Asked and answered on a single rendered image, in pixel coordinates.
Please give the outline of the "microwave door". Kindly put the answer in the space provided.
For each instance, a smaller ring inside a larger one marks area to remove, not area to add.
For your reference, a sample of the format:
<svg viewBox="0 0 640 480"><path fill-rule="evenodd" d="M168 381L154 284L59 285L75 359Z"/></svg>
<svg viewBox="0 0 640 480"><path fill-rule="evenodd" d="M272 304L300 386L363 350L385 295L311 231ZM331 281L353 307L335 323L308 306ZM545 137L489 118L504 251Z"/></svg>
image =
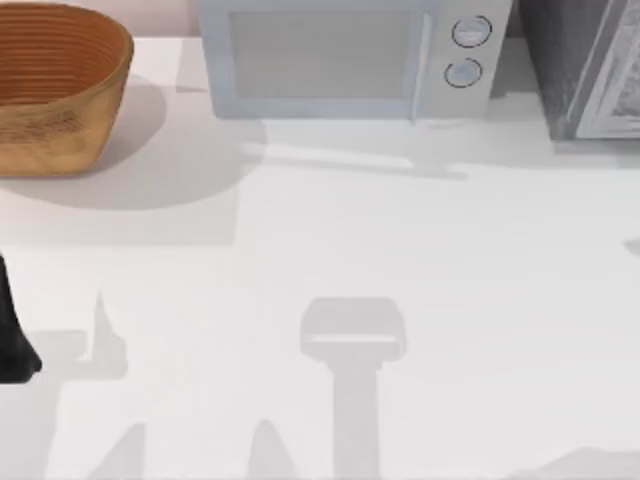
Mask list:
<svg viewBox="0 0 640 480"><path fill-rule="evenodd" d="M429 0L196 0L215 114L418 116Z"/></svg>

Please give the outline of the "round microwave knob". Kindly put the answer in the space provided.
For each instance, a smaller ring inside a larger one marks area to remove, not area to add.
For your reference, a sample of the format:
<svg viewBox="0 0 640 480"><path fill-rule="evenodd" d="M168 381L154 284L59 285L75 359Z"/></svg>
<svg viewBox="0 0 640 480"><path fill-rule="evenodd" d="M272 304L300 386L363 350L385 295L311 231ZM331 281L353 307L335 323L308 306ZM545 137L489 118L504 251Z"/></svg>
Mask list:
<svg viewBox="0 0 640 480"><path fill-rule="evenodd" d="M450 63L444 70L444 80L452 88L464 89L478 83L483 76L483 66L472 58Z"/></svg>
<svg viewBox="0 0 640 480"><path fill-rule="evenodd" d="M476 48L488 41L492 24L484 16L472 16L458 20L452 28L452 39L461 48Z"/></svg>

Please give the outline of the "pale microwave oven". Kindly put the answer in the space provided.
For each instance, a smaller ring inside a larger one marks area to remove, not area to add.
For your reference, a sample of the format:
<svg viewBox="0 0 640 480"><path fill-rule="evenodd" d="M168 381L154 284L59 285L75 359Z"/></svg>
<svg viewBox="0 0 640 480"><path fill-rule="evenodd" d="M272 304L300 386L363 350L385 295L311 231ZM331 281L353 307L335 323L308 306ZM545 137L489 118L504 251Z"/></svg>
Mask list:
<svg viewBox="0 0 640 480"><path fill-rule="evenodd" d="M512 0L429 0L432 23L427 69L423 79L419 116L423 119L466 119L482 116L487 108L505 38ZM488 41L476 48L461 48L452 39L455 23L484 16L492 24ZM444 70L464 58L477 60L483 76L475 85L456 89L444 80Z"/></svg>

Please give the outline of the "brown woven basket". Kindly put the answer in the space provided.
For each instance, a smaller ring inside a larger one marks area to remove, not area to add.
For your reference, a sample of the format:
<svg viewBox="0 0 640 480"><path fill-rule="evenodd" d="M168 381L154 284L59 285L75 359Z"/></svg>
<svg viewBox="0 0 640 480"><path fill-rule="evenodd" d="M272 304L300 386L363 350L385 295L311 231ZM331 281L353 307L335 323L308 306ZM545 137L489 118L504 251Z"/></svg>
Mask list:
<svg viewBox="0 0 640 480"><path fill-rule="evenodd" d="M99 11L0 0L0 177L72 176L101 156L134 41Z"/></svg>

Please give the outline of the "grey cabinet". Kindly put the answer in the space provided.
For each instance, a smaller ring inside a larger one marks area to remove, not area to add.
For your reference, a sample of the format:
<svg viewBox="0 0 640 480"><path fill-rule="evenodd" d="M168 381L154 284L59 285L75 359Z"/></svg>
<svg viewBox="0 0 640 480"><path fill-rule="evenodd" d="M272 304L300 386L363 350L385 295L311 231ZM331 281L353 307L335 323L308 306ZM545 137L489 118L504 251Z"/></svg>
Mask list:
<svg viewBox="0 0 640 480"><path fill-rule="evenodd" d="M519 0L554 140L640 140L640 0Z"/></svg>

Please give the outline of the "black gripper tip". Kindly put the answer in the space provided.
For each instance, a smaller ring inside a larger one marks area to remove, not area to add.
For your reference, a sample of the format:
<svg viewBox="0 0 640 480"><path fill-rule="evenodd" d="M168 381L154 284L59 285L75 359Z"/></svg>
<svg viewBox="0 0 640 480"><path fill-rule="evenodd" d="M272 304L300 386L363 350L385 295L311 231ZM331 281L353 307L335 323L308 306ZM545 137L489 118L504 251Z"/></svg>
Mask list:
<svg viewBox="0 0 640 480"><path fill-rule="evenodd" d="M42 366L40 356L20 325L6 262L0 254L0 384L27 383Z"/></svg>

